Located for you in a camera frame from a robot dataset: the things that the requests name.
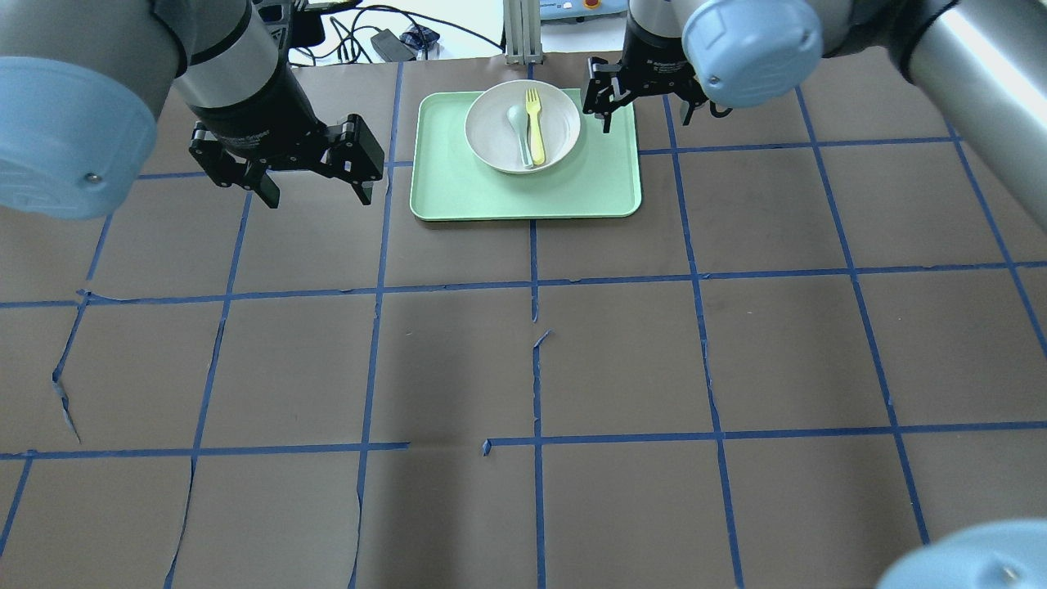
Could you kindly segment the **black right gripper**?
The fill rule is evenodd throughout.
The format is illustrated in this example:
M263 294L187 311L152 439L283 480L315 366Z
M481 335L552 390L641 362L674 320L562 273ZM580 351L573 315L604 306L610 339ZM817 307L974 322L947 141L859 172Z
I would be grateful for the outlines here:
M709 101L693 66L685 59L622 56L617 63L610 63L602 56L591 56L587 70L581 111L586 115L601 115L605 134L612 128L612 113L636 98L678 96L678 119L683 127L689 126L696 109Z

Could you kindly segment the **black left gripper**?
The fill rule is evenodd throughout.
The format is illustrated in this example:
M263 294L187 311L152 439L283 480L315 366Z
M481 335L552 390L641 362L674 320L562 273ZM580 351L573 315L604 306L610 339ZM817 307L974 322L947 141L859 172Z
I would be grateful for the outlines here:
M363 205L371 205L375 182L384 178L383 148L358 113L336 124L317 122L306 130L267 130L248 137L220 137L195 123L190 156L217 186L243 187L269 209L277 209L281 191L273 171L312 171L350 183Z

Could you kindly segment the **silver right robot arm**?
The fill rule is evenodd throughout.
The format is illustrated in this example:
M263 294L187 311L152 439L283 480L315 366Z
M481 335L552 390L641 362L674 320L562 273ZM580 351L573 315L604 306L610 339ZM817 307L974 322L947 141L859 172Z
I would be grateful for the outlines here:
M588 61L582 108L608 123L674 94L722 117L879 46L1035 218L1045 217L1043 1L631 1L617 63Z

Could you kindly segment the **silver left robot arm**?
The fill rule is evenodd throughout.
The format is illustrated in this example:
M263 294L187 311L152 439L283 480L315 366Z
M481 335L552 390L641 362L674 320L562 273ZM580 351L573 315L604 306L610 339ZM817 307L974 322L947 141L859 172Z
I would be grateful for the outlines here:
M195 116L188 153L216 186L274 209L270 172L308 171L369 205L383 149L360 115L322 123L289 61L319 40L318 18L302 1L4 1L2 205L114 213L171 91Z

